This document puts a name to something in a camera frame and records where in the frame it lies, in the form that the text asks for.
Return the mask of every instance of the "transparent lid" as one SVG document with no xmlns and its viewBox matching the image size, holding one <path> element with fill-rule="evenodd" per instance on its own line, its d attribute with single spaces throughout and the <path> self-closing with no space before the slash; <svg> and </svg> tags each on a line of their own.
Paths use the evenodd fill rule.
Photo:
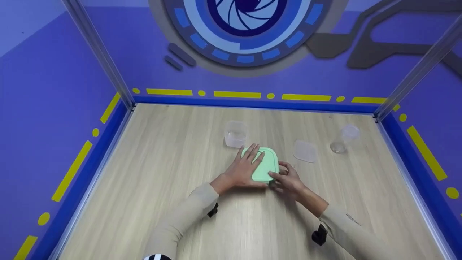
<svg viewBox="0 0 462 260">
<path fill-rule="evenodd" d="M 312 143 L 296 140 L 293 156 L 302 161 L 315 162 L 317 160 L 316 147 Z"/>
</svg>

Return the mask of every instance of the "person's left hand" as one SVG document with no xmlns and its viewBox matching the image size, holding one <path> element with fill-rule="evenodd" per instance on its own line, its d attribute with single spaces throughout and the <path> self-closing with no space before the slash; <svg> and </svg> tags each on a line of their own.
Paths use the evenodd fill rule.
<svg viewBox="0 0 462 260">
<path fill-rule="evenodd" d="M 257 156 L 258 150 L 260 149 L 259 144 L 253 143 L 247 151 L 245 151 L 244 156 L 241 157 L 244 146 L 242 146 L 237 152 L 236 158 L 232 164 L 226 169 L 226 171 L 215 180 L 213 180 L 210 185 L 215 189 L 218 194 L 222 194 L 232 187 L 251 187 L 251 188 L 266 188 L 268 185 L 266 183 L 258 182 L 252 180 L 252 174 L 255 169 L 257 169 L 260 162 L 263 160 L 265 153 L 262 152 Z"/>
</svg>

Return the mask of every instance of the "beige sleeve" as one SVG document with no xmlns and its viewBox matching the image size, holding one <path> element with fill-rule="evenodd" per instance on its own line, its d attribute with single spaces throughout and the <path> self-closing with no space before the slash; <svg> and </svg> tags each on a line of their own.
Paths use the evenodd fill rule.
<svg viewBox="0 0 462 260">
<path fill-rule="evenodd" d="M 144 256 L 163 254 L 176 259 L 176 247 L 186 230 L 210 212 L 218 200 L 218 194 L 204 183 L 172 212 L 163 216 L 151 234 Z"/>
<path fill-rule="evenodd" d="M 328 234 L 356 260 L 396 260 L 382 241 L 361 227 L 348 213 L 332 205 L 319 217 Z"/>
</svg>

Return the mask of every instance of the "blue circle graphic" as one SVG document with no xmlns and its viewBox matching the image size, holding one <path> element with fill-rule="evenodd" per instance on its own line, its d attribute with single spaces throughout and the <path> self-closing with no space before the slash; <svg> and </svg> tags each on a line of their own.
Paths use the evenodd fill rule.
<svg viewBox="0 0 462 260">
<path fill-rule="evenodd" d="M 332 0 L 164 0 L 182 38 L 233 67 L 277 61 L 316 31 Z"/>
<path fill-rule="evenodd" d="M 241 37 L 270 29 L 282 16 L 287 0 L 207 0 L 210 15 L 224 31 Z"/>
</svg>

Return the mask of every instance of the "plastic container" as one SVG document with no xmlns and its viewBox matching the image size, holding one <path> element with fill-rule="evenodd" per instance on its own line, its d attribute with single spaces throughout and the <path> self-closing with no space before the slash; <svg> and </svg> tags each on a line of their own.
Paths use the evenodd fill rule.
<svg viewBox="0 0 462 260">
<path fill-rule="evenodd" d="M 244 156 L 245 151 L 247 151 L 248 149 L 249 148 L 247 147 L 246 149 L 244 149 L 244 151 L 242 151 L 241 157 Z M 268 184 L 270 181 L 273 180 L 273 178 L 268 175 L 268 172 L 279 172 L 278 157 L 276 156 L 276 153 L 273 151 L 273 149 L 268 147 L 260 147 L 257 155 L 255 156 L 254 161 L 262 152 L 265 152 L 265 156 L 263 157 L 261 163 L 258 165 L 257 169 L 255 169 L 254 173 L 252 174 L 252 180 Z"/>
<path fill-rule="evenodd" d="M 359 129 L 347 124 L 342 128 L 336 139 L 330 144 L 330 149 L 336 154 L 343 154 L 347 151 L 347 146 L 355 139 L 359 138 Z"/>
<path fill-rule="evenodd" d="M 317 159 L 316 147 L 312 143 L 296 140 L 293 145 L 293 156 L 302 161 L 315 162 Z"/>
<path fill-rule="evenodd" d="M 229 121 L 225 125 L 225 143 L 229 147 L 241 148 L 249 137 L 249 128 L 244 122 Z"/>
</svg>

